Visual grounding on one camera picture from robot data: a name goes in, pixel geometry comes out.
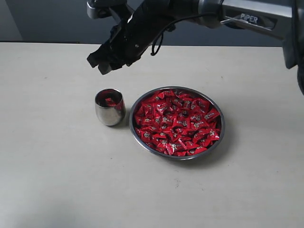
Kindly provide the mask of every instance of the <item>bowl rim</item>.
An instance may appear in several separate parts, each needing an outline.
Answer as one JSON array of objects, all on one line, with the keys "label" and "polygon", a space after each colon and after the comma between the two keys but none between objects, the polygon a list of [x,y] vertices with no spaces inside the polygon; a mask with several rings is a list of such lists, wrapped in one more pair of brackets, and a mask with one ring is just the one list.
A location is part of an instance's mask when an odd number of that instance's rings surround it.
[{"label": "bowl rim", "polygon": [[[195,93],[195,94],[198,94],[202,97],[204,97],[205,99],[207,99],[219,112],[220,114],[220,119],[221,119],[221,132],[220,132],[220,135],[219,135],[219,139],[210,147],[208,148],[206,151],[202,152],[202,153],[198,153],[198,154],[195,154],[195,155],[192,155],[192,156],[184,156],[184,157],[178,157],[178,156],[172,156],[172,155],[167,155],[167,154],[164,154],[164,153],[160,153],[158,152],[157,150],[154,150],[152,149],[151,147],[149,147],[148,145],[146,145],[140,138],[139,136],[137,135],[136,131],[135,131],[135,128],[134,128],[134,125],[133,125],[133,115],[134,115],[134,110],[135,108],[137,107],[137,105],[148,95],[152,95],[153,93],[159,91],[159,90],[166,90],[166,89],[180,89],[180,90],[185,90],[185,91],[188,91],[188,92],[191,92],[191,93]],[[156,155],[159,155],[159,156],[162,156],[162,157],[165,157],[165,158],[168,158],[168,159],[171,159],[171,160],[190,160],[190,159],[194,159],[194,158],[198,158],[200,156],[204,156],[204,155],[207,155],[209,154],[212,150],[214,150],[218,144],[222,141],[223,137],[224,137],[224,134],[225,134],[225,128],[226,128],[226,124],[225,124],[225,118],[224,118],[224,115],[221,111],[221,109],[218,107],[218,105],[211,99],[209,98],[208,96],[204,95],[203,93],[199,92],[199,91],[196,91],[194,89],[190,89],[190,88],[186,88],[186,87],[182,87],[182,86],[165,86],[165,87],[160,87],[160,88],[156,88],[156,89],[153,89],[145,94],[143,94],[141,97],[139,97],[136,102],[133,104],[131,110],[130,110],[130,115],[129,115],[129,126],[130,126],[130,130],[134,136],[134,138],[136,139],[136,141],[143,147],[145,148],[146,150],[148,150],[149,152],[153,153],[153,154],[156,154]]]}]

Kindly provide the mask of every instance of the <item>white table surface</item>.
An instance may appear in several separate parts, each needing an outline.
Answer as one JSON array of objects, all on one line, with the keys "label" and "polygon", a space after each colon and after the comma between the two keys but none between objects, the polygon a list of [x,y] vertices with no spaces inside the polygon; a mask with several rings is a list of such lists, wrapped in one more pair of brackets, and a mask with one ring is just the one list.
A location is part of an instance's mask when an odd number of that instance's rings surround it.
[{"label": "white table surface", "polygon": [[[97,47],[0,43],[1,228],[304,227],[304,97],[281,48],[162,47],[102,76]],[[155,156],[96,118],[101,89],[131,108],[174,85],[226,118],[203,160]]]}]

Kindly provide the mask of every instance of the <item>stainless steel cup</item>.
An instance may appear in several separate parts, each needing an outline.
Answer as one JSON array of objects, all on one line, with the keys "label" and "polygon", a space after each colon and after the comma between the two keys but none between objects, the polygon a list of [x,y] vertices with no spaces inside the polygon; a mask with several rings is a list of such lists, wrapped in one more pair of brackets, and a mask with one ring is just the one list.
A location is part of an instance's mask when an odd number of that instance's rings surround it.
[{"label": "stainless steel cup", "polygon": [[[111,98],[116,105],[108,107],[105,100]],[[125,116],[123,95],[116,89],[104,89],[95,97],[96,115],[100,122],[106,126],[114,126],[120,123]]]}]

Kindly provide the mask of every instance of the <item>piper logo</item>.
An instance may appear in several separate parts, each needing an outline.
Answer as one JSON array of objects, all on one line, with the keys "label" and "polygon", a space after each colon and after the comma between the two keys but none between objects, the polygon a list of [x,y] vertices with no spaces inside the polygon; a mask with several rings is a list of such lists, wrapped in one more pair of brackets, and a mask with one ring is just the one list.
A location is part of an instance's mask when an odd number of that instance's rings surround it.
[{"label": "piper logo", "polygon": [[252,16],[252,15],[250,15],[250,14],[242,13],[242,14],[241,14],[241,19],[242,19],[242,20],[245,20],[245,21],[248,21],[248,22],[250,22],[250,23],[255,23],[255,24],[257,24],[258,17]]}]

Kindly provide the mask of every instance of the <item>metal bowl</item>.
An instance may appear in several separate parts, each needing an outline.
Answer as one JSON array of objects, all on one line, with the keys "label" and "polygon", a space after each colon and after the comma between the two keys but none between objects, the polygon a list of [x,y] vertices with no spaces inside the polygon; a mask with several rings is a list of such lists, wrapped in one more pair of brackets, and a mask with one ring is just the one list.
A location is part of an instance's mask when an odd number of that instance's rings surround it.
[{"label": "metal bowl", "polygon": [[[220,113],[220,116],[217,117],[217,122],[218,122],[218,127],[221,129],[220,135],[219,135],[219,140],[217,140],[211,147],[209,147],[206,151],[202,152],[202,153],[198,153],[192,156],[184,156],[184,157],[178,157],[178,156],[171,156],[171,155],[167,155],[164,153],[160,153],[152,148],[150,148],[149,146],[147,146],[141,139],[140,137],[137,135],[136,131],[135,131],[135,127],[136,127],[136,121],[134,119],[134,114],[138,111],[138,109],[140,108],[140,105],[142,103],[143,100],[145,100],[146,98],[149,98],[150,96],[152,96],[155,92],[161,92],[161,91],[165,91],[171,89],[176,93],[188,93],[191,94],[193,97],[200,97],[203,99],[208,100]],[[157,88],[154,90],[151,90],[147,93],[145,93],[144,95],[142,95],[140,98],[138,98],[138,100],[134,103],[134,105],[132,106],[131,110],[130,110],[130,117],[129,117],[129,126],[131,129],[131,132],[133,134],[133,136],[135,137],[135,139],[137,140],[137,142],[146,150],[148,150],[151,153],[154,153],[156,155],[159,156],[163,156],[165,158],[168,159],[173,159],[173,160],[189,160],[189,159],[194,159],[194,158],[198,158],[204,155],[209,154],[212,150],[214,150],[214,148],[216,148],[218,146],[218,144],[222,141],[223,137],[224,137],[224,133],[225,133],[225,120],[224,120],[224,115],[222,113],[222,111],[220,110],[220,108],[217,106],[217,104],[212,101],[209,97],[207,97],[206,95],[193,90],[193,89],[189,89],[189,88],[185,88],[185,87],[179,87],[179,86],[168,86],[168,87],[161,87],[161,88]]]}]

